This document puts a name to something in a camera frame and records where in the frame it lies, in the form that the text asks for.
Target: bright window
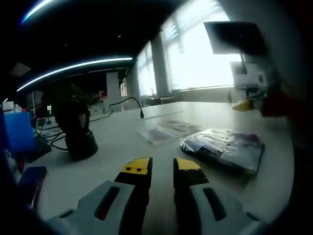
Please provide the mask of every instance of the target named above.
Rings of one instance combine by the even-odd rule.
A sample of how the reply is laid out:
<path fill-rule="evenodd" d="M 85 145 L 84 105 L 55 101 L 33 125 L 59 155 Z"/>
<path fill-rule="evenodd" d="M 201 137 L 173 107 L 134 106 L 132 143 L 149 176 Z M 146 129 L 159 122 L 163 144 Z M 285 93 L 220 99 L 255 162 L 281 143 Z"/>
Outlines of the bright window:
<path fill-rule="evenodd" d="M 190 0 L 162 27 L 169 90 L 232 86 L 230 61 L 240 55 L 214 55 L 204 22 L 229 21 L 216 0 Z"/>
<path fill-rule="evenodd" d="M 156 95 L 157 88 L 153 68 L 151 42 L 145 46 L 138 56 L 137 72 L 140 96 Z"/>

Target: clear plastic package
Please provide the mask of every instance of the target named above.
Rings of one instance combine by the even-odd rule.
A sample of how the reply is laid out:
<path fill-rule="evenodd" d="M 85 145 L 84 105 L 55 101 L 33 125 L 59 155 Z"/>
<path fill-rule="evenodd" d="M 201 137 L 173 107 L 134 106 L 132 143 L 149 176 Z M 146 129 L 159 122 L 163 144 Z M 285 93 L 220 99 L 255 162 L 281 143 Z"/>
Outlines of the clear plastic package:
<path fill-rule="evenodd" d="M 214 160 L 232 169 L 256 174 L 264 144 L 256 134 L 208 129 L 181 139 L 183 152 L 201 160 Z"/>
<path fill-rule="evenodd" d="M 184 121 L 162 120 L 157 125 L 140 128 L 138 131 L 148 142 L 157 145 L 189 135 L 199 127 Z"/>

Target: black ceiling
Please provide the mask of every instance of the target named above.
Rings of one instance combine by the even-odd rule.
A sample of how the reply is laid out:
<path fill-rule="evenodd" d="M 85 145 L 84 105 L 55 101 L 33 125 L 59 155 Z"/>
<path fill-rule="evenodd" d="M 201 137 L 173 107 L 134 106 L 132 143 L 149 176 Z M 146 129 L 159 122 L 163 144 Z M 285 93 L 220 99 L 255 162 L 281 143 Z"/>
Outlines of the black ceiling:
<path fill-rule="evenodd" d="M 67 65 L 108 57 L 135 58 L 157 35 L 162 23 L 184 2 L 53 0 L 22 24 L 24 15 L 41 1 L 19 1 L 8 8 L 12 10 L 6 19 L 5 47 L 9 53 L 3 64 L 6 75 L 2 76 L 10 81 L 6 84 L 7 92 L 37 75 Z M 22 78 L 8 76 L 17 62 L 31 68 Z"/>

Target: desk surface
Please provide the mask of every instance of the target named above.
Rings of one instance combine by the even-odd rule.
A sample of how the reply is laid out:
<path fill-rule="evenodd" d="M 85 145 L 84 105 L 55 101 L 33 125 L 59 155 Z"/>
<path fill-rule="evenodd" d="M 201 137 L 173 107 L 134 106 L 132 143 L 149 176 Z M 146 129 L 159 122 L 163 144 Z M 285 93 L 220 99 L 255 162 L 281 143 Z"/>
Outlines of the desk surface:
<path fill-rule="evenodd" d="M 146 107 L 143 111 L 148 119 L 140 120 L 136 109 L 113 113 L 109 118 L 90 123 L 99 150 L 87 160 L 73 163 L 67 153 L 53 148 L 30 164 L 44 165 L 48 170 L 38 206 L 43 219 L 77 208 L 81 197 L 106 180 L 114 180 L 124 164 L 142 157 L 153 157 L 143 234 L 174 234 L 177 229 L 173 189 L 175 157 L 198 163 L 212 184 L 229 189 L 242 201 L 245 211 L 266 221 L 272 221 L 287 205 L 293 182 L 293 150 L 284 118 L 262 118 L 258 111 L 233 111 L 227 103 L 178 102 Z M 157 146 L 147 143 L 137 129 L 155 125 L 162 119 L 201 124 L 201 130 L 227 128 L 259 135 L 266 148 L 258 175 L 248 182 L 230 176 L 182 153 L 179 140 Z M 56 144 L 65 147 L 64 140 Z"/>

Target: monitor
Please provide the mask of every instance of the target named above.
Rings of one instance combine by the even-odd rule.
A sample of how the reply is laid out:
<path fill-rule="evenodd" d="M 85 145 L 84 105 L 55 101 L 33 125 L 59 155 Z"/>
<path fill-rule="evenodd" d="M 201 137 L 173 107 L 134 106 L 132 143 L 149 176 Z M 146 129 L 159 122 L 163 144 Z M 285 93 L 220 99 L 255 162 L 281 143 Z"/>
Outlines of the monitor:
<path fill-rule="evenodd" d="M 256 24 L 205 22 L 204 26 L 214 54 L 267 54 L 267 47 Z"/>

